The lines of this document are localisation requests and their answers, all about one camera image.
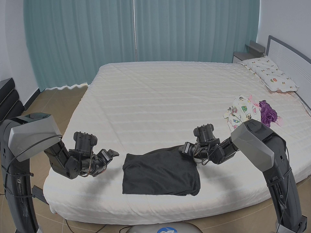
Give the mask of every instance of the wall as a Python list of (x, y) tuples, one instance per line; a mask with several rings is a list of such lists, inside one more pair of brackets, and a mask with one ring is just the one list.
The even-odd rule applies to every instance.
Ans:
[(269, 35), (311, 58), (311, 0), (260, 0), (257, 42)]
[(26, 46), (24, 0), (0, 0), (0, 79), (12, 77), (25, 104), (38, 89)]

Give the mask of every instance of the floral pillowcase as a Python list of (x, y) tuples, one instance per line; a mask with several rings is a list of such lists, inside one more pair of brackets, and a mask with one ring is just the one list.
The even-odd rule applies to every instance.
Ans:
[(240, 62), (254, 74), (257, 74), (261, 81), (271, 91), (297, 91), (298, 86), (289, 76), (282, 72), (278, 66), (267, 56)]

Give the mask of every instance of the beige tile floor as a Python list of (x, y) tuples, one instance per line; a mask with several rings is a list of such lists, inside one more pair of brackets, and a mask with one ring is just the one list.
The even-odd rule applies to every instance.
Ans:
[[(24, 114), (31, 112), (44, 112), (52, 114), (62, 134), (64, 134), (73, 111), (80, 102), (87, 86), (63, 90), (46, 90), (42, 92)], [(50, 169), (49, 159), (42, 152), (30, 160), (31, 172), (35, 174), (31, 178), (32, 185), (43, 188), (45, 178)], [(306, 178), (298, 183), (298, 192), (302, 212), (311, 218), (311, 179)], [(38, 222), (42, 225), (44, 233), (71, 233), (64, 219), (52, 214), (49, 206), (37, 199), (33, 199)], [(2, 233), (14, 233), (15, 226), (9, 212), (9, 207), (4, 196), (0, 198), (1, 215), (0, 229)], [(275, 231), (274, 223), (276, 214), (271, 199), (260, 204), (243, 208), (234, 212), (205, 218), (193, 219), (188, 222), (195, 224), (204, 233), (269, 233)], [(75, 233), (94, 233), (101, 225), (68, 221)], [(107, 225), (102, 231), (105, 233), (118, 233), (124, 227), (122, 225)], [(311, 226), (305, 231), (311, 232)]]

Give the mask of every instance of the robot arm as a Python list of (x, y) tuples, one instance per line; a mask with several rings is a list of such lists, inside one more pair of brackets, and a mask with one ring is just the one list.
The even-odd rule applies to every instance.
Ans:
[(296, 182), (286, 157), (286, 142), (263, 123), (251, 119), (238, 126), (231, 137), (220, 143), (213, 135), (212, 124), (194, 129), (196, 144), (186, 142), (183, 154), (221, 164), (240, 150), (264, 175), (277, 215), (279, 233), (301, 233), (307, 218), (301, 214)]
[(5, 196), (16, 233), (39, 233), (30, 186), (30, 157), (44, 151), (52, 169), (69, 179), (103, 173), (119, 154), (102, 149), (93, 154), (96, 136), (76, 132), (75, 148), (67, 151), (60, 131), (49, 114), (32, 113), (0, 122), (0, 154)]

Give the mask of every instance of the gray nightstand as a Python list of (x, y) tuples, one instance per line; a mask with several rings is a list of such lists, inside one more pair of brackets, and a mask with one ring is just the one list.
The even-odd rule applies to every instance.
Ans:
[(265, 47), (254, 41), (250, 41), (249, 45), (245, 44), (248, 52), (234, 52), (232, 63), (238, 63), (243, 60), (263, 57)]

